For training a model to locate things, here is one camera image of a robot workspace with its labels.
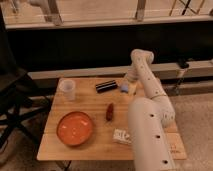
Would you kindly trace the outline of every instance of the wooden table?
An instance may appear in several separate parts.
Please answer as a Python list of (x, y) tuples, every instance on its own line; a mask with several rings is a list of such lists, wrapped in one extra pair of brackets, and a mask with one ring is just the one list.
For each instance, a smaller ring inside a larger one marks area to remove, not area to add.
[[(67, 101), (57, 89), (38, 151), (38, 160), (133, 160), (131, 146), (115, 143), (112, 137), (116, 128), (128, 130), (126, 112), (134, 96), (121, 93), (119, 89), (96, 93), (96, 84), (115, 78), (72, 79), (76, 81), (76, 100)], [(123, 79), (115, 80), (120, 85)], [(143, 91), (138, 92), (140, 96), (144, 95)], [(105, 119), (105, 113), (110, 103), (114, 103), (114, 118), (109, 122)], [(78, 147), (64, 145), (56, 135), (58, 122), (72, 111), (87, 113), (95, 125), (93, 136)], [(165, 132), (174, 159), (185, 159), (186, 153), (176, 124), (172, 124)]]

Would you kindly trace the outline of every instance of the black panel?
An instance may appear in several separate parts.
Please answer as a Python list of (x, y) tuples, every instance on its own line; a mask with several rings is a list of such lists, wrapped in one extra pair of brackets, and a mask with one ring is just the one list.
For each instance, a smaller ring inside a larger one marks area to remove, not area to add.
[(213, 22), (9, 31), (17, 62), (28, 71), (129, 65), (135, 48), (155, 63), (213, 57)]

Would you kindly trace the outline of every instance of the metal bar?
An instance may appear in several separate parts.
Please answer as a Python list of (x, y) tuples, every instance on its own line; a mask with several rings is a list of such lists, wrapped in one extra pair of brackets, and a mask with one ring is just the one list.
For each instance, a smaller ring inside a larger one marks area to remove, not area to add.
[(17, 124), (16, 127), (22, 131), (28, 138), (30, 138), (36, 145), (39, 145), (39, 140), (31, 134), (22, 124)]
[(174, 8), (175, 8), (176, 2), (177, 2), (177, 0), (174, 0), (174, 1), (173, 1), (172, 8), (171, 8), (171, 10), (170, 10), (170, 12), (169, 12), (169, 16), (172, 15), (172, 12), (173, 12), (173, 10), (174, 10)]
[(56, 0), (48, 0), (51, 16), (52, 16), (52, 22), (59, 26), (62, 24), (62, 19), (58, 10), (58, 6), (56, 3)]
[[(190, 67), (185, 78), (213, 76), (213, 63), (211, 61), (188, 62)], [(54, 79), (60, 77), (81, 77), (81, 76), (106, 76), (123, 75), (129, 69), (129, 66), (88, 68), (88, 69), (69, 69), (55, 71), (29, 72), (33, 79)], [(181, 68), (177, 63), (152, 64), (151, 69), (160, 79), (178, 78)]]
[(31, 112), (27, 112), (27, 113), (24, 113), (24, 114), (20, 115), (19, 119), (22, 122), (22, 121), (24, 121), (26, 119), (29, 119), (29, 118), (31, 118), (33, 116), (36, 116), (37, 114), (40, 114), (42, 112), (47, 112), (47, 111), (48, 111), (48, 106), (47, 107), (42, 107), (42, 108), (35, 109), (35, 110), (31, 111)]
[(204, 3), (205, 3), (205, 0), (202, 0), (200, 5), (199, 5), (199, 7), (198, 7), (198, 9), (197, 9), (197, 12), (196, 12), (197, 14), (200, 13), (200, 10), (201, 10), (201, 8), (203, 8)]
[(4, 143), (6, 142), (6, 140), (10, 136), (10, 134), (12, 133), (13, 129), (14, 129), (14, 126), (10, 125), (4, 130), (2, 136), (0, 137), (0, 149), (2, 148)]
[[(184, 6), (186, 5), (186, 3), (183, 0), (179, 0)], [(193, 12), (194, 14), (196, 14), (196, 11), (193, 10), (192, 8), (190, 8), (190, 6), (188, 6), (188, 9)]]
[(188, 1), (186, 2), (185, 8), (184, 8), (184, 10), (183, 10), (183, 12), (182, 12), (182, 15), (185, 15), (186, 10), (187, 10), (187, 8), (189, 7), (190, 2), (191, 2), (191, 0), (188, 0)]
[(144, 18), (145, 5), (146, 5), (146, 0), (138, 0), (137, 11), (135, 15), (135, 18), (138, 21), (142, 21)]
[(55, 163), (61, 170), (68, 171), (72, 161), (55, 161)]

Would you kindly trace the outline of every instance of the table leg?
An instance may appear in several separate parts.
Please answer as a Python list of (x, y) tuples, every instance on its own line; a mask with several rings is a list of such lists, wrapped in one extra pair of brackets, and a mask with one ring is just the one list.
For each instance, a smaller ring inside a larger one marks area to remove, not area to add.
[(55, 161), (59, 168), (63, 171), (68, 171), (72, 161)]
[(46, 22), (53, 22), (57, 26), (62, 24), (56, 0), (28, 0), (28, 2), (41, 8)]
[(135, 18), (138, 21), (143, 20), (144, 12), (145, 12), (145, 5), (146, 5), (146, 0), (138, 0), (137, 11), (136, 11), (136, 16), (135, 16)]

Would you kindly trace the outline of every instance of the floor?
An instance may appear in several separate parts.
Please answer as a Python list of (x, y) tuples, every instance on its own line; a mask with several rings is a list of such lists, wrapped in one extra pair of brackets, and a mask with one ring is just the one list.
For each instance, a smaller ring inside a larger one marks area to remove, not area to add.
[[(182, 136), (187, 160), (175, 161), (178, 171), (213, 170), (213, 93), (170, 96)], [(41, 114), (25, 125), (41, 137), (47, 115)], [(0, 151), (2, 171), (60, 171), (55, 162), (36, 160), (37, 147), (18, 130)], [(133, 161), (73, 161), (73, 171), (133, 171)]]
[[(43, 13), (40, 8), (31, 6), (27, 0), (16, 0), (19, 3), (19, 12), (13, 13), (12, 6), (8, 0), (1, 3), (6, 24), (32, 24), (45, 23)], [(68, 21), (103, 21), (132, 19), (135, 17), (137, 0), (57, 0), (57, 5), (63, 22)], [(175, 0), (147, 0), (145, 6), (145, 18), (168, 17)], [(187, 0), (177, 0), (171, 16), (180, 16), (184, 3)], [(197, 12), (202, 0), (192, 0), (190, 8)], [(212, 9), (213, 1), (204, 0), (199, 15), (208, 15)], [(185, 15), (195, 15), (191, 10), (187, 10)]]

